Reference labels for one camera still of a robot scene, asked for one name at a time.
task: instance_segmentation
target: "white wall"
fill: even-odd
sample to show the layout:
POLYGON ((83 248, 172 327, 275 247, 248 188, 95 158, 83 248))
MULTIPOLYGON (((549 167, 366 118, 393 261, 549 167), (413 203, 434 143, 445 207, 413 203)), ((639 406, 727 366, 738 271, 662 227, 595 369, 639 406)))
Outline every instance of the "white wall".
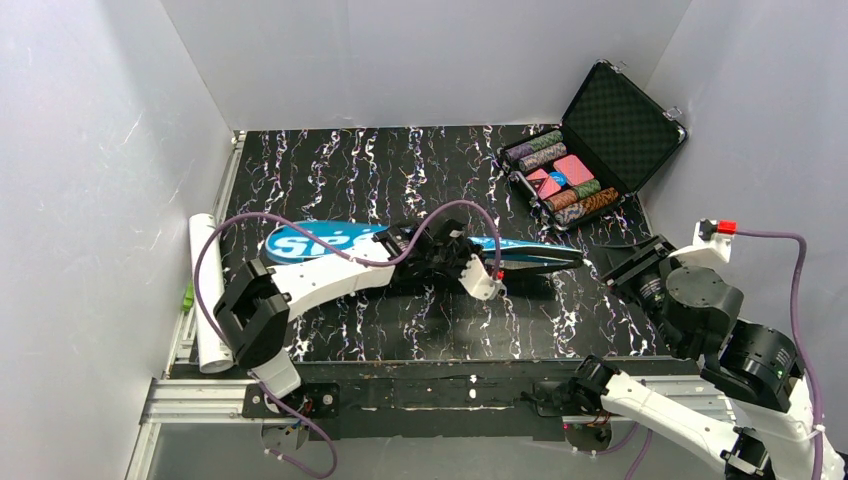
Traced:
POLYGON ((123 478, 227 126, 156 0, 0 13, 0 471, 123 478))
POLYGON ((598 58, 644 85, 688 1, 163 0, 234 129, 557 121, 598 58))
MULTIPOLYGON (((802 232, 803 333, 824 383, 828 436, 848 449, 848 4, 695 0, 647 91, 692 136, 642 196, 683 245, 699 218, 802 232)), ((743 314, 789 332, 790 241, 738 238, 725 279, 743 314)))

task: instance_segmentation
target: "black marble tabletop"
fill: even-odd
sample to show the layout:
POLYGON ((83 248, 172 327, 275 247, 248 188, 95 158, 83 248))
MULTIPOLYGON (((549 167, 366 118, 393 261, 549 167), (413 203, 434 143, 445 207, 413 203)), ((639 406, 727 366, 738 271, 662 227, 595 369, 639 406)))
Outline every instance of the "black marble tabletop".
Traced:
MULTIPOLYGON (((574 232, 531 216, 527 200, 493 165, 498 147, 542 125, 249 132, 227 214, 265 211, 290 220, 390 224, 445 202, 473 200, 504 238, 588 252, 593 244, 649 236, 636 199, 574 232)), ((483 222, 466 211, 472 234, 483 222)), ((222 243, 225 274, 261 253, 273 223, 248 221, 222 243)), ((441 284, 389 287, 329 302, 293 320, 295 360, 537 359, 666 354, 641 313, 606 292, 590 263, 508 284, 477 301, 441 284)))

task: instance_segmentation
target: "white tube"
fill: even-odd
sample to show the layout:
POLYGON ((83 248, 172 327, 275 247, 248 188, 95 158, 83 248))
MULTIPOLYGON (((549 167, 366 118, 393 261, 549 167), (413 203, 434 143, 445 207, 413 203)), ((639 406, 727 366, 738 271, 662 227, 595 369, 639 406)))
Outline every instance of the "white tube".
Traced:
MULTIPOLYGON (((197 257, 209 235, 215 230, 215 219, 207 213, 199 213, 188 219, 188 238, 191 246, 191 271, 197 266, 197 257)), ((218 239, 209 246, 200 267, 197 289, 203 295, 203 303, 212 313, 212 308, 224 294, 224 271, 221 267, 221 248, 218 239)), ((194 321, 197 325, 197 354, 200 373, 219 373, 233 366, 233 352, 218 338, 218 334, 204 318, 203 312, 194 307, 194 321)))

